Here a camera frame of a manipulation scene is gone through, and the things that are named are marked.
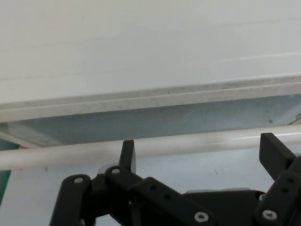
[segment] white shelf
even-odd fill
[[[297,94],[301,3],[0,7],[0,122]]]

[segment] white pipe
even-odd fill
[[[135,139],[137,157],[258,148],[260,134],[274,133],[285,144],[301,141],[301,125]],[[115,161],[123,141],[9,150],[0,152],[0,170]]]

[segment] green surface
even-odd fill
[[[19,145],[0,139],[0,151],[12,150],[18,148]],[[8,184],[9,175],[10,175],[10,170],[0,171],[0,205],[2,203],[2,198],[5,192],[5,188]]]

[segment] screw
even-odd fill
[[[82,181],[83,181],[84,179],[83,178],[76,178],[75,180],[74,180],[74,183],[81,183]]]
[[[261,194],[261,195],[259,196],[259,201],[262,201],[264,197],[265,197],[265,194]]]
[[[277,219],[277,213],[275,213],[274,211],[271,211],[271,210],[265,210],[264,212],[262,212],[262,215],[267,220],[276,220]]]
[[[115,169],[112,169],[112,173],[120,173],[120,170],[115,168]]]
[[[207,222],[209,220],[209,216],[208,216],[208,214],[206,214],[204,212],[197,212],[194,215],[194,219],[199,223],[203,223],[203,222]]]
[[[84,219],[80,219],[80,224],[82,225],[82,226],[86,226],[86,222],[85,222],[85,220]]]

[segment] white rod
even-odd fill
[[[274,133],[285,144],[301,141],[301,125],[135,139],[137,157],[258,148],[260,134]],[[115,161],[122,140],[0,152],[0,170]]]

